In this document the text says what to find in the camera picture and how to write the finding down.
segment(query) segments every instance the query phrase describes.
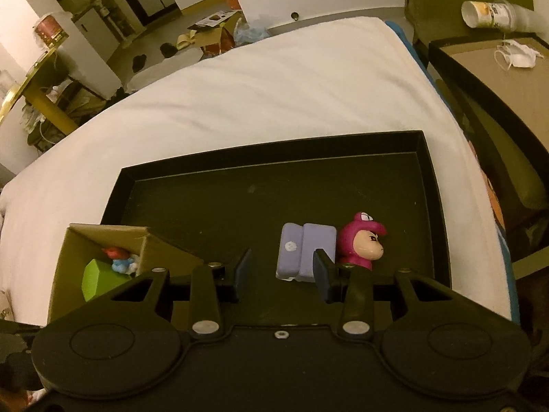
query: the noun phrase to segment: yellow table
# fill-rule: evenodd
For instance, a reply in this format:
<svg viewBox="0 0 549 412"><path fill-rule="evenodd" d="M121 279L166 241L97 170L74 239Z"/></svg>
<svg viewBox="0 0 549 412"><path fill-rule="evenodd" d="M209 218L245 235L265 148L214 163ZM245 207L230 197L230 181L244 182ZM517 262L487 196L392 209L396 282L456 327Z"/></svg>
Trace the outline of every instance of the yellow table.
<svg viewBox="0 0 549 412"><path fill-rule="evenodd" d="M37 62L28 71L25 81L22 84L16 84L9 90L8 94L2 101L0 106L0 125L4 121L4 117L13 108L15 103L21 96L24 96L29 104L42 113L47 120L49 120L54 126L56 126L62 133L68 135L78 128L76 122L74 122L68 115L56 106L48 96L43 93L36 82L33 82L33 78L42 67L44 63L57 51L59 45L52 46L46 53L40 57Z"/></svg>

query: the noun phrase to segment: mattress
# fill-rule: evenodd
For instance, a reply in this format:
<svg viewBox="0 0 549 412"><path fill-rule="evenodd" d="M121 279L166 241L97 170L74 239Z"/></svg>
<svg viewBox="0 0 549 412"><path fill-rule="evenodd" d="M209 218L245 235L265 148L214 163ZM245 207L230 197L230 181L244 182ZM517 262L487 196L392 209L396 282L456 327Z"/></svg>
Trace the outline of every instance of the mattress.
<svg viewBox="0 0 549 412"><path fill-rule="evenodd" d="M369 17L302 28L184 68L71 133L0 195L0 288L9 291L18 322L45 324L65 229L101 221L124 167L270 141L410 129L424 131L432 156L453 288L509 318L498 232L473 153L397 35Z"/></svg>

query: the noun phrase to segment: pink toy hat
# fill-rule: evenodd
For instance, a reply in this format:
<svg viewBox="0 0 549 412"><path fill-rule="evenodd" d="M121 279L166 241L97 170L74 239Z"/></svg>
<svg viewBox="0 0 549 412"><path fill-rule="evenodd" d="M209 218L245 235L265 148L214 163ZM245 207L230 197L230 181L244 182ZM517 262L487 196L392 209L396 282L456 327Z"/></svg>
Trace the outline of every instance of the pink toy hat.
<svg viewBox="0 0 549 412"><path fill-rule="evenodd" d="M373 221L373 218L367 213L358 212L355 215L355 219L339 231L338 248L340 253L356 255L352 243L355 240L355 235L359 231L370 231L379 236L385 236L387 234L385 226L377 221Z"/></svg>

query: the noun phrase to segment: black tray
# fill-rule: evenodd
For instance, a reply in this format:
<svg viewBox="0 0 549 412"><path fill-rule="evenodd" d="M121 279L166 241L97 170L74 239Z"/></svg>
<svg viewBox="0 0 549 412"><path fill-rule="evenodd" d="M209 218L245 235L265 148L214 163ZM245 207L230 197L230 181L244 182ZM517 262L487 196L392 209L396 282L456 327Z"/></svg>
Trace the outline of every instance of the black tray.
<svg viewBox="0 0 549 412"><path fill-rule="evenodd" d="M287 222L339 230L359 211L388 230L376 275L410 267L450 286L443 212L422 131L259 144L122 169L102 224L148 226L208 262L251 248L242 302L223 304L228 322L337 323L342 304L320 302L313 283L275 278L280 235ZM387 305L376 307L383 310L378 329L390 313Z"/></svg>

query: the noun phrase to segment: blue fabric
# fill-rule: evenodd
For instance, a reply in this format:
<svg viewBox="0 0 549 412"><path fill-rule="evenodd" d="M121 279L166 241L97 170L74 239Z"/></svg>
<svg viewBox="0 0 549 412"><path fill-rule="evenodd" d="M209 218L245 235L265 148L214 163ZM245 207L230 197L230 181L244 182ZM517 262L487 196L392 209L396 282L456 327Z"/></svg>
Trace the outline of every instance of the blue fabric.
<svg viewBox="0 0 549 412"><path fill-rule="evenodd" d="M414 60L417 62L418 66L422 69L423 73L427 76L427 79L429 79L429 82L431 82L436 92L439 94L440 98L444 101L446 106L451 111L451 107L449 106L448 102L444 100L442 94L440 94L438 88L436 87L435 80L433 79L433 77L427 72L427 69L421 63L421 60L419 60L419 56L416 50L413 48L412 44L406 38L406 35L404 34L403 29L397 23L394 23L392 21L387 21L385 22L385 24L389 26L395 32L396 35L399 36L400 40L404 43L404 46L406 47L408 52L412 55ZM517 285L515 283L516 280L513 273L511 255L509 253L509 247L507 246L507 241L497 224L496 224L496 229L498 229L498 239L500 240L501 254L503 255L503 262L505 264L505 273L507 275L507 289L509 291L509 300L511 303L511 320L520 325L521 316L520 316L519 307L518 307Z"/></svg>

